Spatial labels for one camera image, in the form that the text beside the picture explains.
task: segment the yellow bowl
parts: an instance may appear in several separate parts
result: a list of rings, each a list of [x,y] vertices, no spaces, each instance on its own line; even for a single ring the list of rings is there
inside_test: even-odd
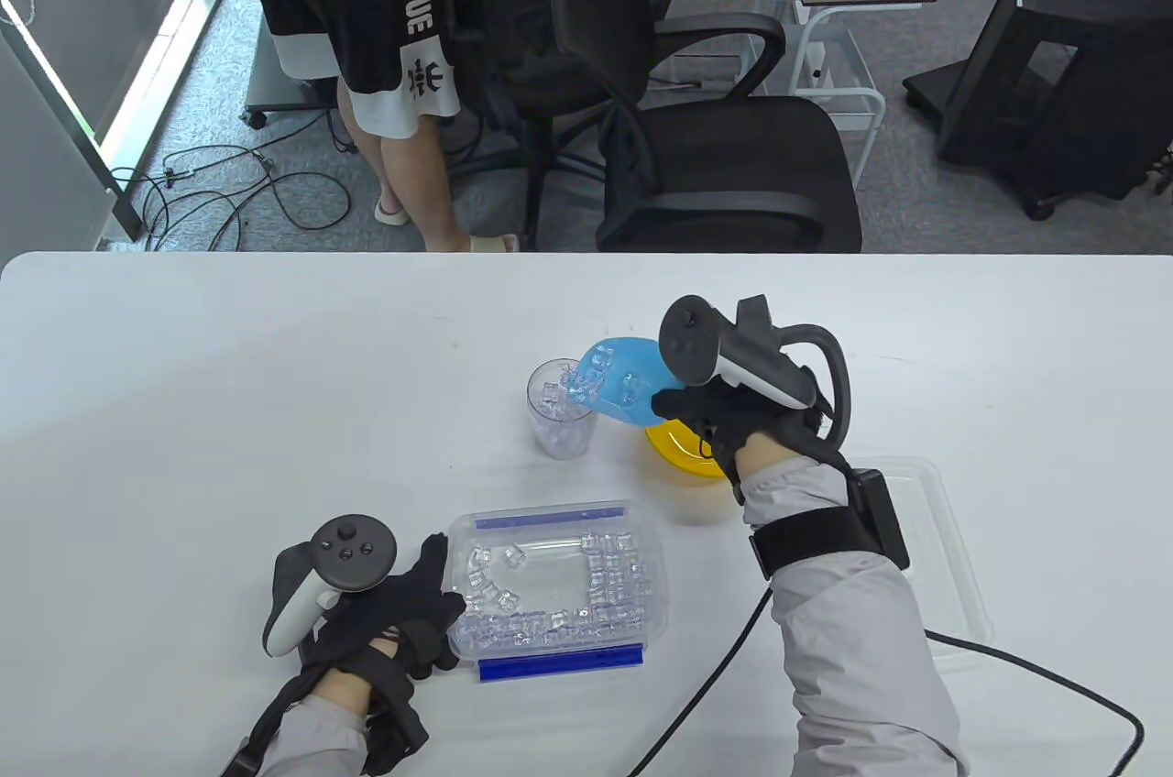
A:
[[[701,450],[700,438],[691,428],[679,421],[670,420],[664,425],[647,430],[647,440],[656,452],[672,466],[701,477],[701,479],[724,479],[725,473],[716,460],[707,459],[708,445]]]

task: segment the slipper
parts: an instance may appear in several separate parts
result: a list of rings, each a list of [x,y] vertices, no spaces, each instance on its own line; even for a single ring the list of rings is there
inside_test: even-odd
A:
[[[521,248],[515,232],[506,234],[506,236],[473,236],[469,238],[473,241],[470,252],[516,252]]]
[[[374,219],[380,224],[387,224],[389,228],[402,228],[404,224],[411,223],[412,216],[407,215],[407,209],[387,211],[382,207],[382,198],[380,196],[374,202]]]

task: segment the mesh chair back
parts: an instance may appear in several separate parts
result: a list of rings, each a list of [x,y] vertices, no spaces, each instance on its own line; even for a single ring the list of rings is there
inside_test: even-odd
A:
[[[552,0],[558,48],[582,60],[611,94],[612,114],[599,129],[608,170],[624,175],[625,194],[652,195],[656,154],[637,102],[656,65],[656,23],[647,0]]]
[[[647,0],[552,0],[558,47],[578,56],[629,107],[647,90],[656,65]]]
[[[523,115],[570,115],[606,102],[582,63],[558,52],[550,0],[453,0],[453,7],[460,31],[481,34],[456,47],[461,99],[474,110],[508,123],[494,115],[500,108],[486,97],[489,89]]]

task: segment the black and white shorts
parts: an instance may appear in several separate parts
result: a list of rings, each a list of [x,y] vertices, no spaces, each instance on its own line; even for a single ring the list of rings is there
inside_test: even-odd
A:
[[[409,140],[420,115],[453,116],[460,97],[445,56],[443,0],[260,0],[282,69],[299,81],[343,77],[359,127]]]

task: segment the black glove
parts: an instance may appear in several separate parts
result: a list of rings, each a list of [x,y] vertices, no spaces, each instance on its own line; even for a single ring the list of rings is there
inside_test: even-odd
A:
[[[825,399],[809,410],[782,407],[748,386],[731,386],[721,378],[712,378],[703,386],[665,388],[652,396],[652,411],[658,417],[684,423],[708,444],[717,466],[733,484],[738,501],[741,501],[741,478],[735,455],[751,434],[766,433],[796,453],[812,455],[808,451],[816,450],[825,410],[829,412]]]
[[[440,589],[447,559],[448,536],[429,535],[420,547],[420,559],[406,573],[388,575],[361,594],[344,594],[326,613],[317,641],[303,651],[303,667],[347,661],[395,628],[395,661],[413,680],[426,680],[433,665],[453,669],[460,658],[448,644],[448,629],[465,613],[465,597]]]

